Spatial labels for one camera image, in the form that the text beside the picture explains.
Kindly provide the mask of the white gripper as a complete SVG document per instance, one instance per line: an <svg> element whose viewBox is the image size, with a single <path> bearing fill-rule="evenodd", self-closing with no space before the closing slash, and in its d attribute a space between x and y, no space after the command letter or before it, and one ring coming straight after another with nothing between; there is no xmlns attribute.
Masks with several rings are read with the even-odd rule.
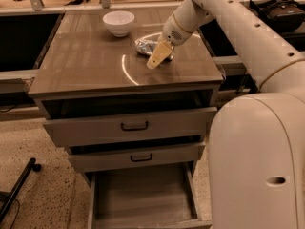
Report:
<svg viewBox="0 0 305 229"><path fill-rule="evenodd" d="M180 46L184 44L191 37L193 32L193 28L187 28L176 19L174 14L172 14L164 24L161 33L164 40L158 42L155 46L152 55L147 62L147 67L149 69L158 67L165 59L172 55L173 45Z"/></svg>

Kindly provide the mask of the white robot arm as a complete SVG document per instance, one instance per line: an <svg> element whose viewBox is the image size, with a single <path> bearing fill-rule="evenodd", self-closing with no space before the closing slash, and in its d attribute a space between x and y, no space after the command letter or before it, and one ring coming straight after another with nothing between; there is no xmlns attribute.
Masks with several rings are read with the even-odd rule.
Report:
<svg viewBox="0 0 305 229"><path fill-rule="evenodd" d="M238 0L185 0L149 60L158 66L213 17L258 88L216 114L208 138L213 229L305 229L304 56Z"/></svg>

